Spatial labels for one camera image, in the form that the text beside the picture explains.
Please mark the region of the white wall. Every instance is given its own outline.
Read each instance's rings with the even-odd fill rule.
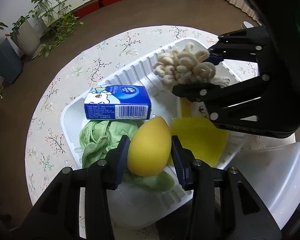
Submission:
[[[4,30],[0,30],[0,44],[6,38],[4,35],[11,32],[13,27],[12,23],[16,22],[21,15],[26,16],[28,11],[33,8],[34,4],[31,3],[31,0],[0,0],[0,22],[5,23],[9,27]],[[32,17],[29,19],[29,23],[34,28],[37,35],[42,37],[45,31],[40,23]],[[13,48],[19,56],[23,54],[23,52],[15,44],[13,44]]]

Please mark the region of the fluffy beige duster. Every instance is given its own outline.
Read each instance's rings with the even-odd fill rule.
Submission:
[[[178,84],[211,82],[221,87],[230,84],[227,77],[215,77],[216,67],[206,60],[210,53],[206,49],[191,53],[194,44],[188,42],[183,50],[175,48],[170,53],[158,56],[158,63],[153,65],[154,72],[161,78],[163,86],[171,90]]]

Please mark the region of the floral tablecloth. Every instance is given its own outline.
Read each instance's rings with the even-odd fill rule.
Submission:
[[[56,174],[64,167],[77,169],[60,125],[60,115],[66,105],[90,86],[126,64],[183,37],[198,39],[207,47],[218,36],[181,26],[152,26],[137,28],[111,37],[83,51],[55,76],[34,111],[26,142],[26,178],[32,204],[40,197]],[[227,61],[242,79],[255,77],[256,63]],[[268,148],[295,142],[287,139],[250,136],[245,149]],[[84,210],[80,206],[80,233],[85,236]],[[113,222],[116,239],[159,239],[155,225],[140,230],[125,229]]]

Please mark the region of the blue tissue package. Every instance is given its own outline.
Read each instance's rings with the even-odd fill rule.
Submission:
[[[98,85],[84,101],[87,119],[149,119],[151,101],[143,86]]]

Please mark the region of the cartoon face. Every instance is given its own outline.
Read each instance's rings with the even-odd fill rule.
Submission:
[[[93,102],[91,101],[91,104],[109,104],[110,101],[108,99],[108,96],[112,95],[111,92],[101,92],[99,94],[95,95],[95,99],[93,99]]]

